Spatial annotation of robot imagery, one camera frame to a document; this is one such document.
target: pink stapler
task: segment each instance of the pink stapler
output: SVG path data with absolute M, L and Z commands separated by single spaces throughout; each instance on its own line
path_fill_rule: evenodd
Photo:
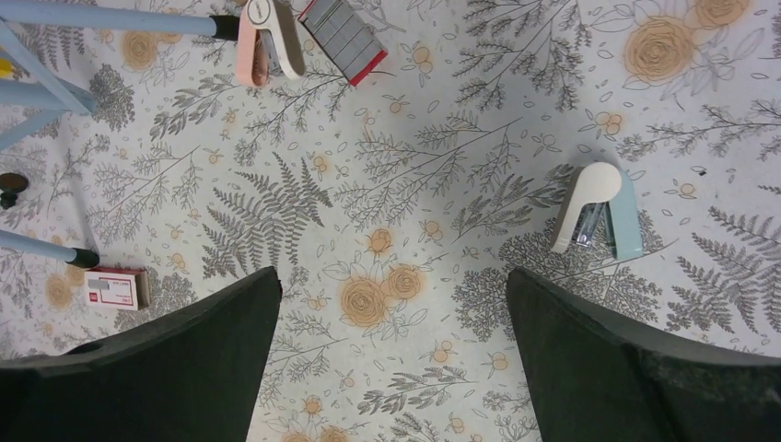
M 271 76 L 298 79 L 307 72 L 290 7 L 277 0 L 250 0 L 239 18 L 236 78 L 262 87 Z

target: floral patterned floor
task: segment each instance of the floral patterned floor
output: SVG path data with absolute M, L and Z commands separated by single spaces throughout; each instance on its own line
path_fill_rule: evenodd
M 3 228 L 146 266 L 155 298 L 92 309 L 78 271 L 5 250 L 0 356 L 60 354 L 269 264 L 285 302 L 249 440 L 538 440 L 503 295 L 518 265 L 781 355 L 778 6 L 621 1 L 350 0 L 390 53 L 358 88 L 306 37 L 304 81 L 248 90 L 232 43 L 17 26 L 99 107 L 0 154 L 32 182 Z M 34 112 L 0 111 L 4 127 Z M 634 181 L 642 258 L 547 252 L 573 167 L 595 159 Z

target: light blue chair leg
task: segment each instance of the light blue chair leg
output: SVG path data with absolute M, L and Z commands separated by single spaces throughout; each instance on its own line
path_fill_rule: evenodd
M 0 5 L 5 5 L 6 0 L 0 0 Z M 89 115 L 92 113 L 77 97 L 71 93 L 60 80 L 44 66 L 35 55 L 29 53 L 27 48 L 17 40 L 17 36 L 3 21 L 0 14 L 0 46 L 11 55 L 14 61 L 27 69 L 30 74 L 49 89 L 55 97 L 61 100 L 67 108 L 75 113 Z
M 172 34 L 216 34 L 216 23 L 209 17 L 188 17 L 157 12 L 89 5 L 0 0 L 0 17 L 17 23 L 73 26 L 95 29 L 133 29 Z
M 28 238 L 3 230 L 0 230 L 0 247 L 54 258 L 85 269 L 95 267 L 100 262 L 100 256 L 92 250 L 58 246 L 51 242 Z
M 16 126 L 5 129 L 0 134 L 0 152 L 17 143 L 25 136 L 35 134 L 46 124 L 53 122 L 63 115 L 61 110 L 44 110 L 27 118 Z
M 0 103 L 51 111 L 70 110 L 46 87 L 11 80 L 0 80 Z

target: yellow object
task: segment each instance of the yellow object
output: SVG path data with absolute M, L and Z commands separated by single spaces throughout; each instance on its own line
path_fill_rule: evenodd
M 0 58 L 0 78 L 5 78 L 7 76 L 11 76 L 13 71 L 14 71 L 14 69 L 13 69 L 13 66 L 11 65 L 11 62 L 9 62 L 8 60 L 3 60 L 2 58 Z

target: red and white box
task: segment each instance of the red and white box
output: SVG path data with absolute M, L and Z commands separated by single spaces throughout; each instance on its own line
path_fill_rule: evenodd
M 95 267 L 84 273 L 87 304 L 122 310 L 149 305 L 149 276 L 146 270 Z

